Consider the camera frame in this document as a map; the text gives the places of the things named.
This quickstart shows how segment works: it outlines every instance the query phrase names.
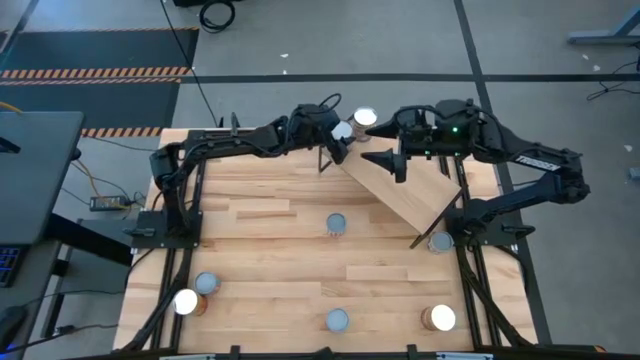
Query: table leg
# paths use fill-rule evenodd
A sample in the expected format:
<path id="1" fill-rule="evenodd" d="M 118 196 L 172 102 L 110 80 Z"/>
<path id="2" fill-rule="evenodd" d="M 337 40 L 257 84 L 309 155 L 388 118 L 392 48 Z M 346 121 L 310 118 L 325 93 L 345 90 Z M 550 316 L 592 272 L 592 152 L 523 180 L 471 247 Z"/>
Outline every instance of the table leg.
<path id="1" fill-rule="evenodd" d="M 131 266 L 133 255 L 129 246 L 57 214 L 51 214 L 45 233 L 45 238 L 47 237 L 118 264 Z"/>

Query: wooden block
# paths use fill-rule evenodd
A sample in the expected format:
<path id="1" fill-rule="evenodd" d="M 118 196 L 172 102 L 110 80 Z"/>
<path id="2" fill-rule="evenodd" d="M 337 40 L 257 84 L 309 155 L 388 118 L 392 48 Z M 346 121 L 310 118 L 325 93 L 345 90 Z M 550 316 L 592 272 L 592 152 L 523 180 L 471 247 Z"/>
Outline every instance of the wooden block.
<path id="1" fill-rule="evenodd" d="M 395 148 L 396 143 L 381 138 L 356 142 L 340 167 L 422 233 L 454 199 L 460 187 L 442 175 L 435 163 L 423 159 L 409 161 L 407 181 L 396 184 L 388 171 L 360 157 L 364 152 Z"/>

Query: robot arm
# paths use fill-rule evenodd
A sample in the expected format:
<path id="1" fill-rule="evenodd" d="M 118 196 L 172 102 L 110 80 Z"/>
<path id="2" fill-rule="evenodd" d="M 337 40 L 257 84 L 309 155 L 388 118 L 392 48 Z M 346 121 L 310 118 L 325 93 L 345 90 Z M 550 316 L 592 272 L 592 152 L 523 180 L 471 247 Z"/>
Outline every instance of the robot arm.
<path id="1" fill-rule="evenodd" d="M 428 124 L 426 113 L 435 114 L 435 124 Z M 362 157 L 395 174 L 396 182 L 406 180 L 407 160 L 412 156 L 472 155 L 489 164 L 514 162 L 545 174 L 534 184 L 490 200 L 471 199 L 455 218 L 465 232 L 482 232 L 497 215 L 542 202 L 573 204 L 590 192 L 584 183 L 580 154 L 557 150 L 517 137 L 492 114 L 472 100 L 444 100 L 435 107 L 401 108 L 387 123 L 366 132 L 371 136 L 398 138 L 398 153 L 363 153 Z"/>
<path id="2" fill-rule="evenodd" d="M 340 164 L 353 140 L 338 137 L 332 132 L 340 124 L 340 118 L 333 108 L 324 104 L 298 105 L 290 117 L 281 116 L 251 131 L 238 131 L 235 114 L 231 123 L 230 135 L 192 130 L 184 142 L 168 144 L 150 156 L 154 182 L 164 197 L 167 235 L 180 237 L 192 230 L 181 191 L 186 188 L 189 175 L 200 162 L 238 155 L 277 157 L 292 150 L 322 145 L 326 146 L 333 161 Z M 179 159 L 181 151 L 185 153 L 183 159 Z"/>

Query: hazard tape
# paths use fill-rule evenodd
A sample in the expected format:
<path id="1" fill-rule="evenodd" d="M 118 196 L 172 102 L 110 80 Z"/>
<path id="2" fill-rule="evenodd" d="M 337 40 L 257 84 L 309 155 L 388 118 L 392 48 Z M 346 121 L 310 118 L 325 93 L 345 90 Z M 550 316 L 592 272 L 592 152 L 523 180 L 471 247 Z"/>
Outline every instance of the hazard tape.
<path id="1" fill-rule="evenodd" d="M 86 85 L 86 84 L 134 84 L 134 83 L 180 83 L 179 78 L 133 78 L 133 79 L 92 79 L 92 80 L 37 80 L 0 81 L 0 86 L 26 85 Z"/>
<path id="2" fill-rule="evenodd" d="M 156 66 L 104 69 L 41 69 L 4 70 L 0 79 L 85 79 L 115 77 L 184 76 L 190 69 L 184 66 Z"/>
<path id="3" fill-rule="evenodd" d="M 175 27 L 179 30 L 199 30 L 197 26 Z M 40 32 L 119 32 L 119 31 L 171 31 L 171 28 L 126 28 L 126 29 L 29 29 L 22 31 L 23 33 L 40 33 Z"/>
<path id="4" fill-rule="evenodd" d="M 82 137 L 146 137 L 160 136 L 161 127 L 135 127 L 135 128 L 95 128 L 82 129 Z"/>

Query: gray floor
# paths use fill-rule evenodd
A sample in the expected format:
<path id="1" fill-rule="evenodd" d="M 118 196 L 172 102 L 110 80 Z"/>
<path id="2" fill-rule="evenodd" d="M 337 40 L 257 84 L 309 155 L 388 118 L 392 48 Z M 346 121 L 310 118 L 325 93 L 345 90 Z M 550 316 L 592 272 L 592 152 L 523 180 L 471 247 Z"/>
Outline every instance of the gray floor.
<path id="1" fill-rule="evenodd" d="M 0 29 L 11 29 L 27 2 L 4 2 L 11 10 L 1 14 Z M 175 26 L 197 24 L 197 9 L 174 9 L 171 1 L 167 5 Z M 464 5 L 485 74 L 608 73 L 638 54 L 631 48 L 565 43 L 568 31 L 614 27 L 640 5 L 638 0 L 464 0 Z M 471 71 L 449 0 L 247 0 L 238 3 L 237 10 L 236 23 L 228 31 L 200 34 L 194 61 L 199 75 Z M 146 27 L 166 27 L 158 1 L 40 0 L 27 24 L 33 31 Z M 629 87 L 640 90 L 638 83 Z M 244 126 L 264 124 L 288 114 L 298 103 L 317 102 L 334 92 L 344 96 L 340 115 L 371 105 L 382 118 L 401 105 L 477 97 L 473 83 L 203 88 L 218 117 L 235 111 Z M 524 221 L 538 228 L 530 244 L 553 340 L 640 353 L 640 310 L 633 306 L 640 297 L 640 262 L 634 259 L 640 186 L 629 183 L 625 175 L 628 167 L 640 166 L 640 98 L 612 93 L 585 101 L 587 94 L 599 90 L 597 83 L 491 83 L 488 90 L 496 115 L 518 135 L 584 153 L 585 177 L 593 191 L 589 198 L 575 206 L 545 204 L 523 212 Z M 174 127 L 211 125 L 195 85 L 182 85 Z M 152 148 L 158 139 L 118 141 Z M 146 193 L 148 153 L 90 139 L 80 147 L 94 175 L 122 185 L 130 196 L 134 191 Z M 514 182 L 538 175 L 510 168 Z M 86 178 L 74 169 L 64 186 L 84 199 L 91 195 Z M 118 193 L 108 185 L 100 189 Z M 71 219 L 107 216 L 89 213 L 65 193 L 56 211 Z M 106 276 L 105 281 L 122 279 Z M 76 296 L 65 306 L 60 324 L 115 323 L 121 301 L 121 296 Z M 36 347 L 27 358 L 106 353 L 112 338 L 107 330 L 77 334 Z"/>

